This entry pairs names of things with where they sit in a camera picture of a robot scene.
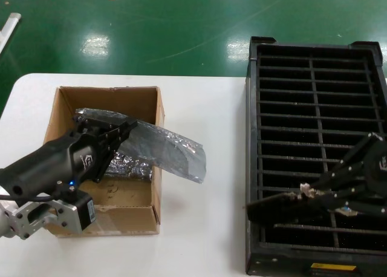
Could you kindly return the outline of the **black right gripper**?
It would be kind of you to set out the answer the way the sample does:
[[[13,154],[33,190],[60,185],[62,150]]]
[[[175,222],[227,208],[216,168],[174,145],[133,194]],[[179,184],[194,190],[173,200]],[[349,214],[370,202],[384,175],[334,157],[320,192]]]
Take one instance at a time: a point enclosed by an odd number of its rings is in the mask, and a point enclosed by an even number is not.
[[[308,187],[314,205],[344,216],[386,216],[386,141],[370,132]]]

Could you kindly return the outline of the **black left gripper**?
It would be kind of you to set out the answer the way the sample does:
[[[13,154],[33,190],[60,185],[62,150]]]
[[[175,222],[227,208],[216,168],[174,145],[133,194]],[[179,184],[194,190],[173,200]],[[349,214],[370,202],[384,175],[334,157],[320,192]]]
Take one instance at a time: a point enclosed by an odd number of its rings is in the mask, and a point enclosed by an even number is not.
[[[1,169],[1,200],[47,202],[70,198],[70,187],[100,183],[138,121],[129,116],[73,116],[77,130]]]

